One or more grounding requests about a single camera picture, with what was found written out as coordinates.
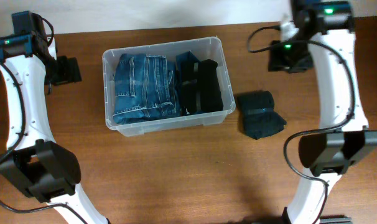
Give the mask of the black garment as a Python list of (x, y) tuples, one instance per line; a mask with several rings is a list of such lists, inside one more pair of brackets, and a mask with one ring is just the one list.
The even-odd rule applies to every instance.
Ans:
[(243, 114), (244, 133), (248, 137), (259, 140), (284, 130), (287, 121), (275, 112), (274, 98), (269, 91), (243, 93), (237, 100)]
[(212, 113), (223, 109), (217, 67), (218, 63), (210, 59), (181, 64), (180, 104), (187, 114)]

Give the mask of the dark blue jeans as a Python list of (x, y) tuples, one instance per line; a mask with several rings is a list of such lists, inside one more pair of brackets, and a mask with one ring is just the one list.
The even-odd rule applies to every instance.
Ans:
[(179, 117), (176, 71), (164, 55), (122, 54), (114, 75), (113, 121), (131, 124)]

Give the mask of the blue shirt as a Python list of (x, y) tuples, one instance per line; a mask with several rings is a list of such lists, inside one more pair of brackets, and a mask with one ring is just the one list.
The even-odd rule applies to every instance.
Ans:
[(202, 80), (199, 78), (200, 61), (192, 52), (176, 56), (179, 82), (177, 93), (184, 115), (193, 115), (201, 111), (200, 92)]

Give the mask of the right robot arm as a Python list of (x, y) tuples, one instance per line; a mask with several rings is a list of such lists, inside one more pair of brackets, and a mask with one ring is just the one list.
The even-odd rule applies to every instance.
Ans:
[(321, 214), (333, 186), (377, 147), (377, 131), (363, 111), (355, 68), (355, 23), (347, 1), (292, 1), (280, 23), (268, 69), (314, 68), (320, 97), (318, 129), (297, 133), (303, 171), (292, 202), (276, 223), (325, 223)]

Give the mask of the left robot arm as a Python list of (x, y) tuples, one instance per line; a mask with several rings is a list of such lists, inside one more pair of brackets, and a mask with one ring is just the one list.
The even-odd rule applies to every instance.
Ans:
[(9, 112), (0, 174), (44, 209), (56, 209), (67, 223), (108, 223), (81, 186), (76, 155), (56, 143), (49, 125), (45, 86), (53, 77), (78, 73), (75, 58), (57, 56), (50, 37), (26, 32), (0, 39), (0, 71)]

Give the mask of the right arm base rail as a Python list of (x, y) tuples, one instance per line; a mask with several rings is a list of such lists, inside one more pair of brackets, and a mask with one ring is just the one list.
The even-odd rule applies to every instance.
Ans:
[(320, 224), (353, 224), (350, 217), (321, 218)]

